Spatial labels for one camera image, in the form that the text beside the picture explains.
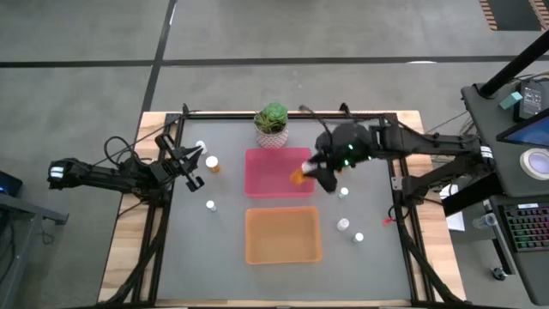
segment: pink bin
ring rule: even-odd
[[[296,186],[290,176],[311,157],[308,148],[254,148],[246,150],[244,192],[248,197],[309,197],[312,180]]]

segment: succulent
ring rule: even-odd
[[[261,132],[275,134],[284,130],[288,120],[288,109],[281,103],[269,103],[254,120]]]

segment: orange bin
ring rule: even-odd
[[[246,263],[320,262],[322,258],[316,207],[246,211]]]

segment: concrete floor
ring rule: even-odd
[[[153,59],[167,0],[3,0],[0,62]],[[476,0],[180,0],[165,59],[513,55],[538,32],[492,32]],[[536,63],[529,71],[547,70]],[[459,90],[504,64],[363,64],[163,68],[153,111],[258,109],[278,100],[333,109],[420,110],[426,129],[463,111]],[[23,198],[70,212],[46,226],[25,274],[19,308],[97,300],[120,195],[48,191],[51,160],[104,157],[106,138],[133,139],[149,68],[0,69],[0,170],[25,182]],[[460,118],[440,131],[455,133]],[[490,243],[455,246],[473,303],[534,307],[520,278],[495,282]]]

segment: keyboard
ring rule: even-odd
[[[503,211],[516,252],[549,251],[549,207]]]

